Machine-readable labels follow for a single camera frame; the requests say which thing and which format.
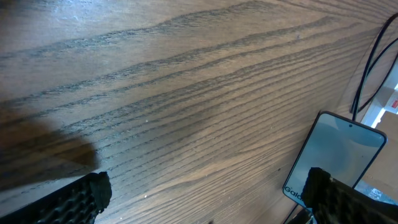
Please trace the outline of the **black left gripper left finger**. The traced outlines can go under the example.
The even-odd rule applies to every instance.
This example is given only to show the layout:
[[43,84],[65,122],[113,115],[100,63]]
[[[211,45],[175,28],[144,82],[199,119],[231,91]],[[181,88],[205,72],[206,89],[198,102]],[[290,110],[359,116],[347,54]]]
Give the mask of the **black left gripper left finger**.
[[51,194],[1,217],[1,223],[94,223],[112,197],[107,172],[90,173]]

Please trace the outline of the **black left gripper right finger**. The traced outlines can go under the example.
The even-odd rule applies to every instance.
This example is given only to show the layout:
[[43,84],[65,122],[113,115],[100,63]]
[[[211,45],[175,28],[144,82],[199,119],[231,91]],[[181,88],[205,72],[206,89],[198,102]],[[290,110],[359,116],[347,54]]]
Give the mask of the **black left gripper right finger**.
[[319,167],[309,170],[301,198],[317,223],[397,224],[397,205],[373,200]]

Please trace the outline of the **Samsung Galaxy smartphone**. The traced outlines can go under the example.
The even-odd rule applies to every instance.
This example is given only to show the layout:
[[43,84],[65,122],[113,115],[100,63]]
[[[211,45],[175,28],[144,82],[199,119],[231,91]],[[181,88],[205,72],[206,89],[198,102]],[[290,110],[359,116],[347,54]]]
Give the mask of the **Samsung Galaxy smartphone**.
[[285,196],[304,206],[301,194],[312,167],[354,188],[387,142],[382,131],[321,111],[283,185]]

